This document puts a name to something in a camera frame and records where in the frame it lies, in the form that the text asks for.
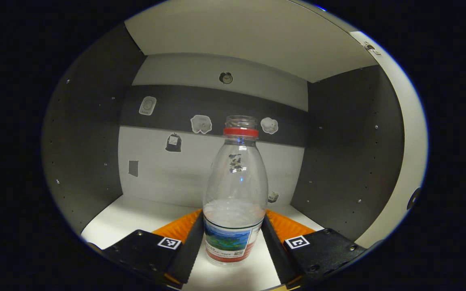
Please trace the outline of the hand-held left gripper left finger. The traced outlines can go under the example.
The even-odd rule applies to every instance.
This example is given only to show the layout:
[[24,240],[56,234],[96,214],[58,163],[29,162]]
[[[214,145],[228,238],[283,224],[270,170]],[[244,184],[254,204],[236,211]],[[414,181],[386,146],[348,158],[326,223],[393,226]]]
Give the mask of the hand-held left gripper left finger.
[[153,231],[134,230],[109,247],[91,249],[160,289],[188,283],[205,232],[202,209]]

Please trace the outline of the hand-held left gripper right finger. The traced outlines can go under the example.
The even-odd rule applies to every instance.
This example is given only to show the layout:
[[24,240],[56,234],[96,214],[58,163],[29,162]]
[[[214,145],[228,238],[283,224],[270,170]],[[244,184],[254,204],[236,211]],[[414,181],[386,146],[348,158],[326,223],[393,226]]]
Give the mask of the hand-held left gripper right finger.
[[367,251],[331,228],[316,231],[272,210],[266,210],[261,230],[277,276],[287,289],[318,285]]

